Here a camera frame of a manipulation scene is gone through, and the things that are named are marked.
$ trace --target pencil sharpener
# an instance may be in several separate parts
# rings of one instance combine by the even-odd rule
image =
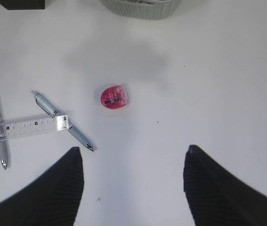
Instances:
[[[101,103],[109,109],[117,109],[126,106],[126,94],[122,86],[110,87],[101,95]]]

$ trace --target black box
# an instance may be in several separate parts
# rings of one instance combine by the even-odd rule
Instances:
[[[45,0],[0,0],[0,4],[8,10],[45,9]]]

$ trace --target ruler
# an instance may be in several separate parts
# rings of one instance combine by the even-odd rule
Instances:
[[[35,116],[0,123],[0,137],[12,139],[65,129],[69,129],[67,114]]]

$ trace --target white desk surface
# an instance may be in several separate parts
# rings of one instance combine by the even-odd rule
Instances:
[[[112,111],[99,96],[115,84],[130,104]],[[267,195],[266,0],[184,0],[162,21],[116,16],[97,0],[0,6],[6,120],[42,114],[32,89],[68,111],[98,150],[67,132],[10,140],[0,201],[78,145],[76,226],[194,226],[182,178],[190,144]]]

